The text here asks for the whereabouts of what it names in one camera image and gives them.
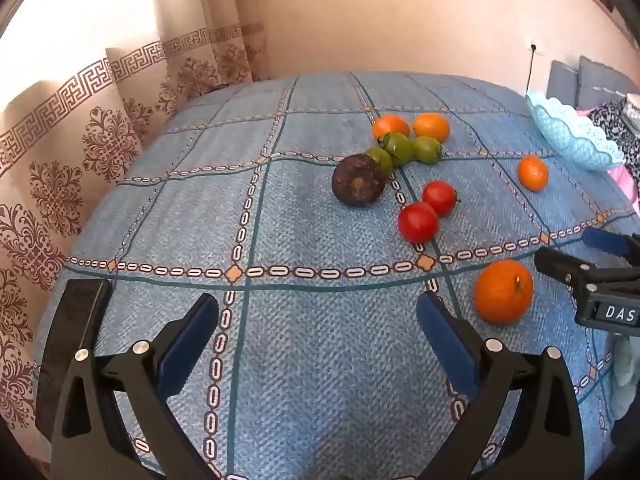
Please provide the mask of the large orange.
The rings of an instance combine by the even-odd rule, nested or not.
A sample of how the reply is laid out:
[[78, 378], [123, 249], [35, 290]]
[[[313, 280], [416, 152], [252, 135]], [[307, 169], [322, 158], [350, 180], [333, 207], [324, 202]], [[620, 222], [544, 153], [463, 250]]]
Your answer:
[[475, 282], [477, 313], [491, 324], [515, 323], [529, 309], [533, 296], [534, 283], [529, 270], [512, 259], [486, 266]]

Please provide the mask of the light blue lattice basket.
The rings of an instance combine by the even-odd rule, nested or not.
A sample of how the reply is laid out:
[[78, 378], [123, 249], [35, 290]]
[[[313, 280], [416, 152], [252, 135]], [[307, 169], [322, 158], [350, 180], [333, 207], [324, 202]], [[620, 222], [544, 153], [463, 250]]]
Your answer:
[[608, 171], [625, 163], [625, 154], [604, 130], [557, 98], [528, 90], [525, 101], [534, 123], [551, 147], [575, 166]]

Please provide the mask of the red tomato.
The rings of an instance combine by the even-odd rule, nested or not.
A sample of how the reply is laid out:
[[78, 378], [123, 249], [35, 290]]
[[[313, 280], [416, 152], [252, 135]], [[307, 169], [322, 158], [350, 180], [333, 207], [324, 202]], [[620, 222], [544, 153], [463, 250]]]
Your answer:
[[429, 204], [416, 202], [401, 209], [397, 225], [399, 233], [407, 242], [423, 244], [438, 232], [439, 216]]
[[447, 217], [458, 202], [457, 191], [447, 182], [428, 182], [422, 191], [422, 200], [429, 204], [439, 217]]

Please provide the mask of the green fruit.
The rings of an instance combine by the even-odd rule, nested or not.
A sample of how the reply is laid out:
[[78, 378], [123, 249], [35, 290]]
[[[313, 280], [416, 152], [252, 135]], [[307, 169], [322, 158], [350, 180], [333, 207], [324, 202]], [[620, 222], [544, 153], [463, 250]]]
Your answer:
[[413, 159], [412, 141], [402, 133], [390, 132], [378, 138], [378, 146], [390, 155], [394, 168], [404, 166]]
[[389, 176], [393, 171], [394, 166], [390, 154], [379, 146], [372, 146], [372, 148], [368, 148], [366, 154], [378, 164], [386, 176]]
[[413, 155], [422, 164], [434, 165], [442, 154], [442, 146], [430, 136], [417, 136], [412, 141]]

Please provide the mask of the small orange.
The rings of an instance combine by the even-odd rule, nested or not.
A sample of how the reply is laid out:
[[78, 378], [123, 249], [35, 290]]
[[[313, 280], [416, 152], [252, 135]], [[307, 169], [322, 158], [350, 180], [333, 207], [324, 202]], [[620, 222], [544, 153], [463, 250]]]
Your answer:
[[529, 191], [540, 192], [549, 181], [548, 167], [541, 158], [526, 155], [518, 163], [518, 180]]

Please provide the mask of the dark brown round fruit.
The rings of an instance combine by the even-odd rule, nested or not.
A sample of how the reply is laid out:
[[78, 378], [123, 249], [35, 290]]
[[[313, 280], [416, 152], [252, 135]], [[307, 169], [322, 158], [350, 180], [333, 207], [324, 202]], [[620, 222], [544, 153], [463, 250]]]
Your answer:
[[332, 174], [332, 192], [344, 205], [367, 207], [382, 195], [387, 181], [386, 173], [367, 154], [344, 158]]

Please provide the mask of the red tomato front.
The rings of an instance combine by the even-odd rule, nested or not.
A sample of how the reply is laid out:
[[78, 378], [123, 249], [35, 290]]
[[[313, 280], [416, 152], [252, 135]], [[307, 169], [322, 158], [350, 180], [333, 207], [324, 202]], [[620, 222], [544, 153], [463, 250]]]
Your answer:
[[399, 233], [407, 242], [423, 244], [438, 232], [439, 216], [429, 204], [416, 202], [401, 209], [397, 225]]

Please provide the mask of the blue patterned bedspread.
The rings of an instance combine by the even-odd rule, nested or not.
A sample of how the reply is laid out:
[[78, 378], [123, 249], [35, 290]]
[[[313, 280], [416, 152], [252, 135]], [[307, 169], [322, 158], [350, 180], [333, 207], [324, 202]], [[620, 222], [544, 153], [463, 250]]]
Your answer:
[[[378, 146], [375, 119], [404, 118], [413, 141], [423, 113], [449, 122], [439, 161], [413, 155], [376, 202], [341, 203], [333, 171]], [[548, 167], [540, 192], [518, 180], [526, 155]], [[398, 214], [434, 180], [457, 205], [429, 242], [409, 243]], [[612, 448], [612, 338], [577, 325], [570, 292], [543, 275], [511, 326], [485, 323], [473, 301], [485, 266], [532, 266], [541, 245], [616, 266], [582, 244], [593, 224], [633, 233], [639, 219], [609, 176], [552, 151], [512, 90], [444, 75], [299, 76], [218, 90], [172, 118], [96, 208], [58, 284], [112, 282], [99, 354], [154, 337], [201, 294], [218, 300], [219, 326], [168, 404], [224, 477], [418, 474], [468, 404], [416, 322], [424, 290], [512, 350], [563, 352], [593, 472]]]

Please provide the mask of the pile of clothes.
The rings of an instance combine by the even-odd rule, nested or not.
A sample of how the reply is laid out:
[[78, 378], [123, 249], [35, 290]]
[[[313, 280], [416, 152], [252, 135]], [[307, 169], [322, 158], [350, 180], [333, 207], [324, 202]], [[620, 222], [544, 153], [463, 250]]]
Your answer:
[[617, 144], [625, 155], [624, 166], [608, 174], [618, 184], [639, 212], [639, 95], [628, 93], [621, 101], [605, 103], [591, 110], [582, 110], [593, 125], [603, 129], [606, 138]]

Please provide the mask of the beige patterned curtain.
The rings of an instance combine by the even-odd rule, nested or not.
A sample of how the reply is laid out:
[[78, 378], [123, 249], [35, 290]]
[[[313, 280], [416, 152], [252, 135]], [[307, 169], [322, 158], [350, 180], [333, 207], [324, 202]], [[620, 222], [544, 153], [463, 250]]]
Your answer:
[[1, 0], [1, 418], [37, 464], [36, 331], [105, 193], [183, 105], [265, 77], [256, 0]]

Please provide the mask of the grey upholstered headboard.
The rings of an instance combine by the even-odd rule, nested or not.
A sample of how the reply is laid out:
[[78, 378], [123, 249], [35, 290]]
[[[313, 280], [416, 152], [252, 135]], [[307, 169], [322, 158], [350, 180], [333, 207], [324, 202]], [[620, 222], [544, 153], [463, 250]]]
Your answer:
[[592, 110], [638, 93], [639, 87], [628, 76], [583, 55], [576, 68], [557, 60], [551, 62], [547, 98], [558, 99], [575, 110]]

